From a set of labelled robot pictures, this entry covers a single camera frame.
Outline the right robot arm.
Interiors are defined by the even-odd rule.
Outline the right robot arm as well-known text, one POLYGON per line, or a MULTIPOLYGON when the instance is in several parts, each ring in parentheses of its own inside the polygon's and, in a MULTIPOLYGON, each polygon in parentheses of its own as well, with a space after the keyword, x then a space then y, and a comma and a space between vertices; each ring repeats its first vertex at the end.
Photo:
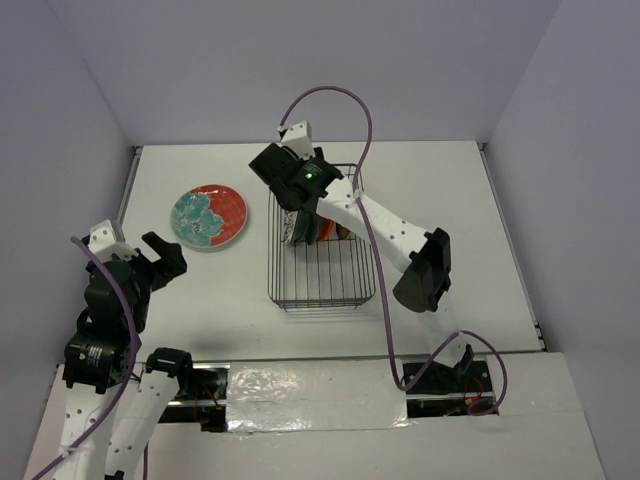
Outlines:
POLYGON ((391 326, 388 292, 382 260, 400 273, 393 297, 414 313, 435 313, 451 287, 451 239, 437 228, 428 231, 394 214, 359 188, 359 172, 346 177, 324 158, 321 148, 305 156, 288 146, 271 143, 249 168, 269 188, 279 206, 288 212, 318 215, 347 228, 371 246, 378 275, 387 352, 392 378, 406 392, 434 369, 437 384, 456 391, 470 377, 473 349, 458 340, 462 333, 445 325, 439 329, 441 343, 409 383, 401 381, 391 326))

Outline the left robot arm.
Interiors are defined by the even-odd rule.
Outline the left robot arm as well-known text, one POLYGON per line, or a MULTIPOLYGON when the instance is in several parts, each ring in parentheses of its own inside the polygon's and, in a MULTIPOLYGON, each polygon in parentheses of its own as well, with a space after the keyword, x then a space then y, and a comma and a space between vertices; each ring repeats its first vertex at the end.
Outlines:
POLYGON ((116 226, 104 222, 74 239, 87 256, 85 309, 64 349, 67 389, 56 479, 132 479, 146 470, 148 444, 168 403, 190 395, 196 374, 190 353, 154 350, 134 373, 151 296, 187 271, 179 244, 154 232, 148 259, 116 226))

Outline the dark green plate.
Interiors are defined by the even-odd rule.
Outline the dark green plate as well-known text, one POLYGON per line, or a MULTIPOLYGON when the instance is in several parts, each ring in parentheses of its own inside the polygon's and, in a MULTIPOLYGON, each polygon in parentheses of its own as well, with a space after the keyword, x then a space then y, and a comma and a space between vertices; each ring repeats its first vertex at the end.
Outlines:
POLYGON ((293 243, 312 245, 318 236, 320 220, 315 213, 301 210, 297 213, 292 235, 293 243))

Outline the red plate with teal flower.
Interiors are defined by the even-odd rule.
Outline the red plate with teal flower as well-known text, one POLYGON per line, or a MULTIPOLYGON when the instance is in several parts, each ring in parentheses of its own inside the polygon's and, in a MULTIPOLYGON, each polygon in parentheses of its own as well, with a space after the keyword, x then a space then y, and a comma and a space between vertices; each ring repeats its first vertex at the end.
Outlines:
POLYGON ((173 205, 169 223, 183 245, 211 250, 231 244, 244 230, 249 210, 233 188, 220 184, 196 187, 173 205))

